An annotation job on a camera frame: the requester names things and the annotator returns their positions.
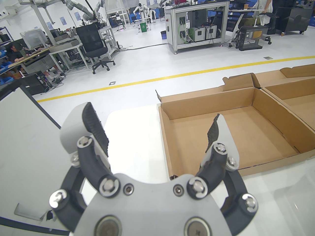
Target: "man sitting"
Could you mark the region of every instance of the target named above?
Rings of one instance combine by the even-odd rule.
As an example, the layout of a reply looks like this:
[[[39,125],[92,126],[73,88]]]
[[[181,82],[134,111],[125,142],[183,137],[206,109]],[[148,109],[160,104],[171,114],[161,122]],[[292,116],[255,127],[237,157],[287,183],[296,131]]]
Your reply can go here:
[[[241,19],[241,22],[238,25],[238,28],[240,29],[242,26],[254,26],[256,16],[258,16],[260,13],[272,13],[272,0],[258,0],[256,4],[253,6],[253,9],[259,9],[264,10],[262,12],[255,12],[253,18],[245,18]],[[267,15],[259,15],[259,18],[257,19],[256,25],[265,25],[268,24],[270,21],[270,17]]]

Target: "metal screw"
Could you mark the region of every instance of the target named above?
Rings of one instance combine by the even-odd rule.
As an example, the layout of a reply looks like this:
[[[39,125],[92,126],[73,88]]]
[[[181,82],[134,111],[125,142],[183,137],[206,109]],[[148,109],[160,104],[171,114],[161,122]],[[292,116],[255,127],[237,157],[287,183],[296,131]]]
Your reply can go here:
[[[203,184],[201,183],[201,181],[196,180],[194,182],[194,184],[192,185],[192,188],[196,191],[196,192],[203,192],[203,190],[205,189],[205,187],[203,186]]]
[[[119,180],[115,181],[107,179],[106,177],[99,184],[99,193],[104,197],[111,197],[119,190]]]
[[[79,140],[79,144],[81,144],[83,146],[87,145],[88,143],[89,143],[89,138],[87,138],[87,137],[83,137]]]
[[[217,150],[218,152],[222,152],[225,153],[226,152],[226,148],[223,144],[221,143],[216,143],[213,145],[214,149]]]
[[[131,195],[134,192],[133,184],[125,184],[123,192],[125,195]]]
[[[49,205],[52,208],[57,208],[58,203],[67,197],[67,192],[64,189],[57,190],[49,198]]]
[[[245,204],[247,206],[247,211],[253,213],[256,212],[258,209],[258,203],[254,196],[252,196],[249,193],[245,193],[242,196],[242,199],[245,201]]]
[[[231,165],[231,166],[236,166],[236,160],[232,157],[228,157],[227,158],[227,162]]]
[[[188,191],[188,193],[193,197],[193,198],[198,198],[202,199],[207,196],[208,194],[208,187],[206,182],[200,178],[200,177],[193,177],[188,181],[188,186],[191,186],[192,189],[195,191],[195,195],[192,196],[191,192]]]
[[[76,152],[76,153],[74,153],[74,154],[72,155],[70,161],[71,161],[71,165],[72,165],[72,166],[79,166],[79,165],[80,165],[78,152]]]
[[[176,196],[182,196],[184,194],[184,188],[180,185],[174,185],[173,192]]]
[[[106,182],[104,183],[103,185],[103,189],[105,191],[111,191],[114,189],[114,181],[109,179],[109,180],[106,180]]]

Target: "person at desk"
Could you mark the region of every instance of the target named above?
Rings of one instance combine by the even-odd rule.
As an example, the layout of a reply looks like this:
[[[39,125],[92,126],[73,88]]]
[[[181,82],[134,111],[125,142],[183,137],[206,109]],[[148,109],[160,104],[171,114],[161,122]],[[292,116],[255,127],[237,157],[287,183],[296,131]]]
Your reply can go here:
[[[253,6],[253,9],[264,10],[263,12],[255,12],[253,18],[245,18],[241,19],[238,28],[240,29],[242,26],[254,26],[256,16],[259,16],[257,19],[256,25],[265,25],[270,21],[270,17],[267,15],[259,15],[259,13],[272,13],[272,0],[258,0],[256,4]]]
[[[14,43],[9,44],[9,48],[11,49],[11,53],[8,54],[8,57],[11,62],[18,62],[24,59],[23,55],[14,46]],[[56,65],[54,65],[54,68],[56,69],[57,73],[61,73]],[[44,71],[43,74],[48,78],[48,80],[54,79],[47,71]]]

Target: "textured rubber pad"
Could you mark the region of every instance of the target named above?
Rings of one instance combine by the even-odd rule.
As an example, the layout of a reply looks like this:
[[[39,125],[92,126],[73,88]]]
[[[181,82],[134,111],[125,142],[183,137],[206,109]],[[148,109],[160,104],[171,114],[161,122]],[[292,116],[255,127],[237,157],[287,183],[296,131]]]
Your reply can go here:
[[[107,148],[109,141],[102,127],[102,124],[100,123],[99,118],[90,102],[88,102],[83,109],[82,120],[87,131],[94,135],[95,139],[108,157]]]

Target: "white shirt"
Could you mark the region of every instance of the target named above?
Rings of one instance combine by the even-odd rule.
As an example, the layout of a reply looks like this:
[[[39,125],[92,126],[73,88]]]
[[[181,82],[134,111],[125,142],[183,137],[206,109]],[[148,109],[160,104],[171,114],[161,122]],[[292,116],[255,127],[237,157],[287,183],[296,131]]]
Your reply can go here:
[[[258,0],[256,4],[253,6],[253,8],[264,10],[266,4],[267,4],[267,0]],[[272,8],[272,2],[271,2],[268,5],[267,12],[272,13],[272,11],[273,11],[273,8]],[[256,15],[259,15],[259,13],[262,13],[262,12],[255,12],[254,18],[256,17]],[[260,19],[260,25],[268,24],[270,21],[270,17],[268,17],[267,15],[259,15],[259,19]]]

